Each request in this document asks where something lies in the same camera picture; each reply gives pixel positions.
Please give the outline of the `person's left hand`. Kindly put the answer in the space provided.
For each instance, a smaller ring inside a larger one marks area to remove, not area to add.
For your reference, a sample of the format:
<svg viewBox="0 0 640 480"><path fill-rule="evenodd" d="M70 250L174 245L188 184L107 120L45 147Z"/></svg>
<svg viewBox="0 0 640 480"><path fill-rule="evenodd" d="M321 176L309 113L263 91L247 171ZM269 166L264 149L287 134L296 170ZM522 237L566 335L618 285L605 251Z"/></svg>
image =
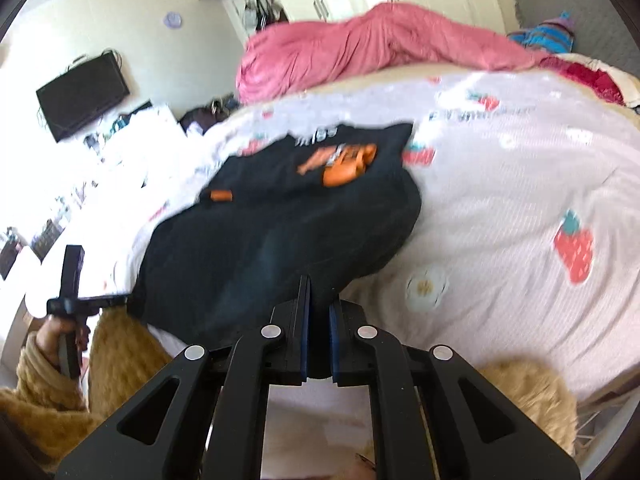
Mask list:
<svg viewBox="0 0 640 480"><path fill-rule="evenodd" d="M60 366L58 346L60 337L66 334L75 336L75 344L79 352L88 348L90 328L87 325L76 327L76 323L69 318L49 316L36 333L36 346L44 358L54 367Z"/></svg>

